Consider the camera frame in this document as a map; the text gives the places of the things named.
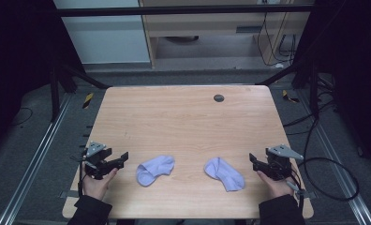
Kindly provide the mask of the yellow-handled tool on floor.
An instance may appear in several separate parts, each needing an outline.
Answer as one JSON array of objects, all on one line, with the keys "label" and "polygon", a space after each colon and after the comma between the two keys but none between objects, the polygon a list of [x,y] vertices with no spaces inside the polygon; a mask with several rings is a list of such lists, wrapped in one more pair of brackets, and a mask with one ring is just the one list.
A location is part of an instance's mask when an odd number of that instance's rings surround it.
[{"label": "yellow-handled tool on floor", "polygon": [[88,108],[88,106],[90,105],[90,102],[91,102],[93,96],[94,96],[94,93],[88,93],[88,94],[86,95],[86,97],[85,97],[85,101],[84,101],[83,104],[82,104],[82,108],[83,108],[83,109],[87,109],[87,108]]},{"label": "yellow-handled tool on floor", "polygon": [[287,101],[290,101],[290,102],[293,102],[293,103],[298,103],[300,102],[300,100],[296,97],[290,97],[288,92],[286,90],[282,90],[282,98],[287,100]]}]

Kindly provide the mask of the black metal frame stand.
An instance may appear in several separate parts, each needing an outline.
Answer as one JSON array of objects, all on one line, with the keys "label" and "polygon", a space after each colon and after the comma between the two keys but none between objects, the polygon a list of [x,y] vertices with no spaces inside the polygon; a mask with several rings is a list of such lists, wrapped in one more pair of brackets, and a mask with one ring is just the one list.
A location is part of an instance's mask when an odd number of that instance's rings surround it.
[{"label": "black metal frame stand", "polygon": [[271,85],[272,83],[282,79],[288,74],[295,72],[291,85],[296,88],[302,88],[306,83],[309,83],[309,109],[313,116],[319,118],[318,107],[318,61],[314,59],[301,59],[291,66],[286,67],[276,73],[274,76],[262,81],[257,82],[257,85]]},{"label": "black metal frame stand", "polygon": [[50,69],[50,86],[51,86],[51,97],[52,97],[52,119],[54,122],[60,113],[60,101],[59,101],[59,89],[58,85],[61,84],[67,93],[74,93],[78,86],[73,81],[72,77],[75,76],[84,80],[87,83],[92,84],[94,87],[99,89],[108,89],[109,86],[103,82],[99,82],[94,78],[88,76],[85,72],[81,72],[74,67],[69,65],[54,64]]}]

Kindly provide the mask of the light wooden desk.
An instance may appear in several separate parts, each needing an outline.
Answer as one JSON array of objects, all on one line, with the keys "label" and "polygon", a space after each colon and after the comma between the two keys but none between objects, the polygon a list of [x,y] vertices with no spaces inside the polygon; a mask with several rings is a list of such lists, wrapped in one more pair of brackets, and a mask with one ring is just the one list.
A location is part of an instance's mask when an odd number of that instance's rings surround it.
[{"label": "light wooden desk", "polygon": [[[142,7],[301,5],[314,0],[139,0]],[[272,64],[283,36],[301,35],[307,12],[144,15],[149,38],[251,34],[262,60]]]}]

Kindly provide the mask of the white cabinet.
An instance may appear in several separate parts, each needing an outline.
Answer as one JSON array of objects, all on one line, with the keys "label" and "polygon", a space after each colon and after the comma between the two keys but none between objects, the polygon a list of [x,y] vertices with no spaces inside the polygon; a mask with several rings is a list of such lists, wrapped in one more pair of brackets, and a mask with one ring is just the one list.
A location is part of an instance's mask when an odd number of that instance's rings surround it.
[{"label": "white cabinet", "polygon": [[[58,9],[137,8],[139,0],[53,0]],[[141,16],[63,17],[84,65],[149,63]]]}]

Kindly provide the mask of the person's left hand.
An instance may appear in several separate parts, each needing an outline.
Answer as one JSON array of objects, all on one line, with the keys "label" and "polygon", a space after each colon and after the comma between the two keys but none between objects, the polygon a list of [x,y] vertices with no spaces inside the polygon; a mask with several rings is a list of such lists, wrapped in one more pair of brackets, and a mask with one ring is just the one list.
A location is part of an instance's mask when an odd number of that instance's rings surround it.
[{"label": "person's left hand", "polygon": [[117,172],[118,169],[114,168],[101,180],[96,180],[91,176],[86,175],[82,180],[83,193],[86,196],[102,201],[109,188],[111,180],[115,177]]}]

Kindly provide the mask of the black horizontal frame bar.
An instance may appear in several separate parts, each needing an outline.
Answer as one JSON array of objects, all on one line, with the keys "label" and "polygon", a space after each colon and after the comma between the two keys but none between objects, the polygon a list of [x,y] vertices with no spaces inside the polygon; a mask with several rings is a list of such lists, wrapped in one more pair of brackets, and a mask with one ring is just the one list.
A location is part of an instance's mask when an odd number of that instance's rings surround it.
[{"label": "black horizontal frame bar", "polygon": [[315,5],[229,5],[229,6],[177,6],[177,7],[108,7],[56,9],[52,14],[60,17],[90,16],[135,16],[176,14],[219,14],[219,13],[266,13],[307,12]]}]

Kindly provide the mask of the black curtain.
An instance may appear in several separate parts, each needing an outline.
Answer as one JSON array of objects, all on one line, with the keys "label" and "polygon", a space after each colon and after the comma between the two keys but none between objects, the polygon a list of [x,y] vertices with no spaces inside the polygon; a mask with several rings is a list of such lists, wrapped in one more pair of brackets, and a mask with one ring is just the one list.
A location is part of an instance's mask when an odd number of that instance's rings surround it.
[{"label": "black curtain", "polygon": [[37,47],[38,34],[61,64],[84,71],[63,21],[34,13],[55,8],[53,0],[0,0],[0,141],[22,97],[50,82],[48,61]]},{"label": "black curtain", "polygon": [[319,71],[334,76],[342,113],[371,157],[371,0],[316,0],[296,53],[311,52]]}]

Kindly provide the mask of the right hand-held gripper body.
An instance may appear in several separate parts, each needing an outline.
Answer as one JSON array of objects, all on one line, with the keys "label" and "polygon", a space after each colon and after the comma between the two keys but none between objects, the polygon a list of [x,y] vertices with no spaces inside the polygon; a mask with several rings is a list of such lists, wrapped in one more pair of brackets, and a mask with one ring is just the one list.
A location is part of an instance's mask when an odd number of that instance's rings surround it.
[{"label": "right hand-held gripper body", "polygon": [[304,157],[292,150],[285,144],[280,144],[266,149],[267,161],[269,165],[268,176],[275,181],[288,178],[292,174],[290,160],[292,158],[303,160]]}]

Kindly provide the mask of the yellow-handled tool on floor right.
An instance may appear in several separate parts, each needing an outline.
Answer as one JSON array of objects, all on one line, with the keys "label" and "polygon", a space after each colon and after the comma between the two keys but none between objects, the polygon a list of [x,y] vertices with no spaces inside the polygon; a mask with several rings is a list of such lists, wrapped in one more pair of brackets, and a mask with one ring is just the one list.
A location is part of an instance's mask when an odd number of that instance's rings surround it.
[{"label": "yellow-handled tool on floor right", "polygon": [[300,102],[300,100],[296,97],[290,97],[288,92],[286,90],[282,90],[282,98],[287,100],[287,101],[290,101],[290,102],[293,102],[293,103],[298,103]]}]

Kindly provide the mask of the lavender ankle sock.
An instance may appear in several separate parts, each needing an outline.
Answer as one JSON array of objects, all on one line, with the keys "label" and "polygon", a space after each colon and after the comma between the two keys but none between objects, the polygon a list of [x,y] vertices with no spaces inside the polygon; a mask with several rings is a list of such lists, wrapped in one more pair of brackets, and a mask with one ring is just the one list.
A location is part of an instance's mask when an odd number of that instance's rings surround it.
[{"label": "lavender ankle sock", "polygon": [[158,156],[141,163],[136,170],[137,182],[148,187],[161,175],[170,175],[175,160],[172,156]]},{"label": "lavender ankle sock", "polygon": [[219,180],[227,192],[239,191],[245,187],[244,177],[221,157],[209,159],[204,171],[211,178]]}]

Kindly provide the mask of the aluminium floor rail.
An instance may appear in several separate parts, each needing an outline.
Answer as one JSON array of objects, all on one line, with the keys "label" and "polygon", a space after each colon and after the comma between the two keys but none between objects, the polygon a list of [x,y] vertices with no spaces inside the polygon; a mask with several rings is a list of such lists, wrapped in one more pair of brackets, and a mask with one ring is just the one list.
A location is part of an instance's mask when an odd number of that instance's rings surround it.
[{"label": "aluminium floor rail", "polygon": [[360,186],[355,182],[356,177],[342,163],[338,154],[334,150],[327,132],[323,125],[316,118],[312,119],[312,131],[316,132],[319,143],[322,145],[324,156],[321,161],[330,163],[334,176],[341,187],[341,190],[346,198],[350,208],[360,225],[371,225],[371,213],[360,195]]},{"label": "aluminium floor rail", "polygon": [[64,94],[63,100],[59,105],[59,113],[56,118],[49,123],[49,126],[41,139],[36,152],[34,153],[30,163],[28,164],[22,179],[17,186],[15,192],[9,199],[5,210],[0,216],[0,225],[12,225],[16,216],[18,215],[22,204],[27,196],[34,180],[37,176],[39,168],[41,167],[44,158],[51,148],[52,141],[62,124],[62,121],[67,113],[68,105],[72,99],[72,94]]}]

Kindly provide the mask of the yellow-handled tool on floor left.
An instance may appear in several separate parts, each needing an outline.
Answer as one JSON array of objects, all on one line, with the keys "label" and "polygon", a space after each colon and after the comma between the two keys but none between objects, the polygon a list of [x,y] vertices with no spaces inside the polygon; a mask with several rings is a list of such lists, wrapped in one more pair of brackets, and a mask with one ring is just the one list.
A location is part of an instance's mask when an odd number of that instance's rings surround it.
[{"label": "yellow-handled tool on floor left", "polygon": [[88,108],[88,106],[90,105],[90,102],[91,102],[93,96],[94,96],[94,93],[88,93],[88,94],[86,95],[86,97],[85,97],[85,101],[84,101],[83,104],[82,104],[82,108],[83,108],[83,109],[87,109],[87,108]]}]

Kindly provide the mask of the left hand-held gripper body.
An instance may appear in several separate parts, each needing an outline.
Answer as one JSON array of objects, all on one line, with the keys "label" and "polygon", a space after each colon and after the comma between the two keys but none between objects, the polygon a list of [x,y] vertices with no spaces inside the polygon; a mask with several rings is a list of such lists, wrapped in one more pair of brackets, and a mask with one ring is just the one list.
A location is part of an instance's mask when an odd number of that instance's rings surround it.
[{"label": "left hand-held gripper body", "polygon": [[112,150],[106,144],[90,142],[86,148],[83,159],[84,169],[87,175],[96,180],[101,180],[109,172],[106,170],[106,158],[112,154]]}]

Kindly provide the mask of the grey table edge bracket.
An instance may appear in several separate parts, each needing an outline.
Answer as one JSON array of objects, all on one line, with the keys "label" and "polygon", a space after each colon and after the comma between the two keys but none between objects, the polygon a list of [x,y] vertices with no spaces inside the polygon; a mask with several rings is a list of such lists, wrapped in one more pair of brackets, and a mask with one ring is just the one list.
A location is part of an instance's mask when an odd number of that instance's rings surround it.
[{"label": "grey table edge bracket", "polygon": [[301,198],[304,199],[316,199],[317,194],[314,191],[305,191],[305,190],[299,190],[295,193],[298,200]]},{"label": "grey table edge bracket", "polygon": [[67,197],[79,198],[79,192],[77,190],[61,191],[58,197],[61,199],[65,199]]}]

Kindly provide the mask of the person's right hand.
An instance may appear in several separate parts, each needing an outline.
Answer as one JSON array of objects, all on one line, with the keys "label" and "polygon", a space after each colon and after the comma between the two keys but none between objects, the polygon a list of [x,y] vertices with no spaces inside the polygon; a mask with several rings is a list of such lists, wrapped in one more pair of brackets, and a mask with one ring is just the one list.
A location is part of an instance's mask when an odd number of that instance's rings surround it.
[{"label": "person's right hand", "polygon": [[257,171],[257,175],[268,187],[271,199],[286,195],[294,195],[294,190],[289,186],[289,183],[293,184],[290,178],[275,181],[268,177],[264,172]]}]

